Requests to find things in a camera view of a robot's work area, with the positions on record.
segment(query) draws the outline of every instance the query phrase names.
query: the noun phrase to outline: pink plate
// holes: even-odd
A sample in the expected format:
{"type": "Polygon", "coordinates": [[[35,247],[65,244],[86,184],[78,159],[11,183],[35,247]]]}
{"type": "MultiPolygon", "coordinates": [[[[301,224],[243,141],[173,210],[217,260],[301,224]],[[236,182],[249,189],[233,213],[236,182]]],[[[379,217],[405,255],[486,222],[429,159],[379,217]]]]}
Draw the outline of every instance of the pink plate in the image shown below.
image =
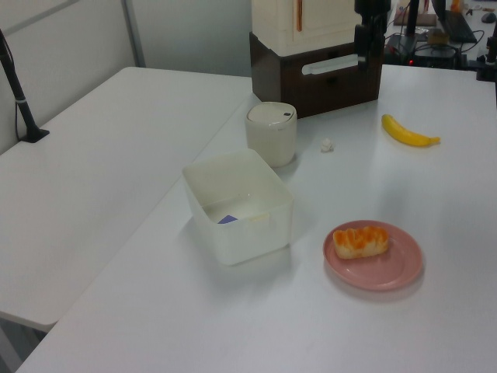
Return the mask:
{"type": "Polygon", "coordinates": [[[323,244],[323,253],[333,271],[345,282],[367,290],[392,290],[410,283],[422,269],[422,254],[416,241],[405,231],[381,221],[350,221],[333,229],[323,244]],[[333,232],[367,225],[387,230],[389,249],[368,258],[344,260],[337,257],[333,232]]]}

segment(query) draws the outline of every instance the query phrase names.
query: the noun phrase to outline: brown box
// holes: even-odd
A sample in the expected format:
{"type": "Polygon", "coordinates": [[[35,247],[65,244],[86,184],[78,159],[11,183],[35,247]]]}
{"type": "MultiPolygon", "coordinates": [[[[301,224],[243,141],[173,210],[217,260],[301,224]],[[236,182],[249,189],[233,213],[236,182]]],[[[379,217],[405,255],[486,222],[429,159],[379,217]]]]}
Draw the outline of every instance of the brown box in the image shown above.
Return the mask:
{"type": "Polygon", "coordinates": [[[317,51],[280,57],[250,33],[252,91],[261,101],[289,103],[299,118],[373,101],[378,98],[383,54],[357,66],[319,75],[304,75],[302,67],[354,53],[343,44],[317,51]]]}

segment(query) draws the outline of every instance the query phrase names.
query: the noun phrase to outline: computer mouse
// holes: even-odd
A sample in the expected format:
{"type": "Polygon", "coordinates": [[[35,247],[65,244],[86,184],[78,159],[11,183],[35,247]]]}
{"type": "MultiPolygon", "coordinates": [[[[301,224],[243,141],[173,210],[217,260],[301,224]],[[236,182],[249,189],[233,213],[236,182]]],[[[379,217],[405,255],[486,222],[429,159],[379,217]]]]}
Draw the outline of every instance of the computer mouse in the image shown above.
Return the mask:
{"type": "Polygon", "coordinates": [[[481,21],[483,23],[494,23],[496,20],[497,16],[495,15],[495,13],[485,13],[481,18],[481,21]]]}

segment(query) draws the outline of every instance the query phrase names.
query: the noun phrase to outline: keyboard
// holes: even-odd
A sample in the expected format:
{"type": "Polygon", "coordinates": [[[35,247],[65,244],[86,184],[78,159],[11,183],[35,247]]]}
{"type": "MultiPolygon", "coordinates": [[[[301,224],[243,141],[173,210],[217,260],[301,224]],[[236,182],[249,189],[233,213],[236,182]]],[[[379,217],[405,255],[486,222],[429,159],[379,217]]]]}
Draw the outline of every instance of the keyboard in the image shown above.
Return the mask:
{"type": "Polygon", "coordinates": [[[476,37],[461,13],[446,10],[445,19],[441,19],[440,23],[452,41],[476,44],[476,37]]]}

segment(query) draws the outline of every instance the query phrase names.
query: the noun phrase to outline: white cabinet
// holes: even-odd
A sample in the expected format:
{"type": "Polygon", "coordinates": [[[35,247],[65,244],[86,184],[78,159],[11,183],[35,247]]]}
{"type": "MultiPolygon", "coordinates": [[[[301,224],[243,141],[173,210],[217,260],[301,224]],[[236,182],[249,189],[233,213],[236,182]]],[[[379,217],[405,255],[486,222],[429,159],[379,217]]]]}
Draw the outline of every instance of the white cabinet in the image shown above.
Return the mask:
{"type": "Polygon", "coordinates": [[[252,32],[279,56],[352,43],[355,0],[252,0],[252,32]]]}

